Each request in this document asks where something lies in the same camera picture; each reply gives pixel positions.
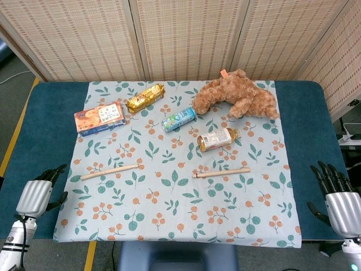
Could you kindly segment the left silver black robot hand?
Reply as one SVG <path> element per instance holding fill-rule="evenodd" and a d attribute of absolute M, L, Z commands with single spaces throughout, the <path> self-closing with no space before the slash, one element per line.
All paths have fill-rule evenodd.
<path fill-rule="evenodd" d="M 48 169 L 34 180 L 26 183 L 16 207 L 16 212 L 24 217 L 39 218 L 45 211 L 60 207 L 67 199 L 68 192 L 62 193 L 59 200 L 50 203 L 51 193 L 59 175 L 67 167 L 63 164 L 55 169 Z"/>

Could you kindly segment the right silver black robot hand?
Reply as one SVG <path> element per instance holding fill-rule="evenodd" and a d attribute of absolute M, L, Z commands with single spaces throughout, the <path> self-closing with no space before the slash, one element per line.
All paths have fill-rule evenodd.
<path fill-rule="evenodd" d="M 360 194 L 352 187 L 349 179 L 332 164 L 318 162 L 312 165 L 327 214 L 321 213 L 312 202 L 307 202 L 310 212 L 333 231 L 345 238 L 360 238 Z"/>

